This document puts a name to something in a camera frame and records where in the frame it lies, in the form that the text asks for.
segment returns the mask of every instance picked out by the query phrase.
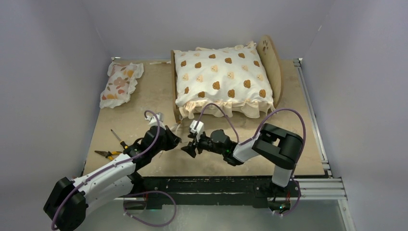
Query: bear print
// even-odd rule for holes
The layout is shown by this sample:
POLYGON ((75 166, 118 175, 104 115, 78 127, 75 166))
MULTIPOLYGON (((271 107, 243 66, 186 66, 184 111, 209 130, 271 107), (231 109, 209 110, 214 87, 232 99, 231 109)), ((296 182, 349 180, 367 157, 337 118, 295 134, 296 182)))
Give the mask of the bear print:
POLYGON ((234 89, 228 91, 228 97, 235 98, 235 90, 234 89))
POLYGON ((258 75, 256 75, 256 77, 257 77, 259 80, 264 81, 264 75, 263 75, 263 74, 258 74, 258 75))
POLYGON ((260 90, 259 91, 259 96, 262 97, 262 98, 265 98, 267 96, 266 91, 265 90, 260 90))
POLYGON ((227 77, 230 79, 234 79, 234 73, 232 71, 228 72, 227 77))
POLYGON ((198 93, 198 97, 204 98, 205 97, 205 92, 201 91, 200 93, 198 93))
POLYGON ((189 80, 189 74, 185 73, 182 78, 184 81, 189 80))
POLYGON ((197 82, 202 83, 203 82, 203 75, 199 75, 196 79, 197 82))
POLYGON ((217 65, 211 66, 211 71, 218 72, 218 66, 217 65))
POLYGON ((243 86, 244 87, 246 87, 246 88, 250 88, 251 87, 251 81, 248 79, 248 80, 245 80, 244 82, 243 82, 243 86))
POLYGON ((213 83, 213 88, 216 89, 216 90, 219 90, 219 82, 218 81, 213 83))

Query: grey wall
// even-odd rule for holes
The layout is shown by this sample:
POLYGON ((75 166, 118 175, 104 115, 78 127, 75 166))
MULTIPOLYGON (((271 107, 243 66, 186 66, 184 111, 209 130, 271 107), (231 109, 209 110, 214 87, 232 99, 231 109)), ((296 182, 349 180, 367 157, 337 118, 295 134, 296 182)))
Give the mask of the grey wall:
POLYGON ((334 0, 84 0, 109 53, 169 58, 269 34, 282 58, 303 57, 334 0))
POLYGON ((357 230, 407 230, 408 1, 338 0, 302 66, 357 230))
POLYGON ((42 207, 81 172, 108 64, 80 0, 1 2, 1 230, 50 229, 42 207))

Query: screwdriver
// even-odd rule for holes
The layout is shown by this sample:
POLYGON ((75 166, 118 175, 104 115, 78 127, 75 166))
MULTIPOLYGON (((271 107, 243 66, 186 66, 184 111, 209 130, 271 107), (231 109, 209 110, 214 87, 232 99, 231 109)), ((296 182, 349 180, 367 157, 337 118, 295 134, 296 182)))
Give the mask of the screwdriver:
POLYGON ((120 145, 121 145, 124 149, 127 149, 128 146, 126 145, 126 143, 125 143, 123 140, 121 140, 121 139, 119 138, 119 136, 118 136, 112 129, 111 129, 111 132, 115 135, 115 137, 116 137, 116 139, 119 141, 120 145))

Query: pliers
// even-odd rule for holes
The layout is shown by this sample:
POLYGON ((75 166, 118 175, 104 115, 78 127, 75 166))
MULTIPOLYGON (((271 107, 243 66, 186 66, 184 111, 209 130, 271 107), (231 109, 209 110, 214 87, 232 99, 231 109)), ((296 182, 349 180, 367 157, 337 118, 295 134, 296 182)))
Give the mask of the pliers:
POLYGON ((99 155, 104 156, 105 158, 108 158, 109 160, 114 160, 114 158, 112 157, 113 155, 119 155, 122 152, 105 152, 105 151, 95 151, 96 153, 98 153, 99 155))

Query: pillow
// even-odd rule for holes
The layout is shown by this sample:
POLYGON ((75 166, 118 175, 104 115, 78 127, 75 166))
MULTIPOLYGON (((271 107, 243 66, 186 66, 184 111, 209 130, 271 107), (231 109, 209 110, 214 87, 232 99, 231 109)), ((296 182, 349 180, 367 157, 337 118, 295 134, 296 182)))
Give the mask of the pillow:
POLYGON ((137 85, 138 78, 143 74, 143 64, 129 65, 112 62, 108 67, 109 80, 101 93, 100 108, 114 108, 130 100, 137 85))
POLYGON ((174 58, 178 77, 176 105, 183 117, 193 118, 196 108, 207 103, 252 118, 273 106, 272 89, 253 42, 246 47, 175 51, 174 58))

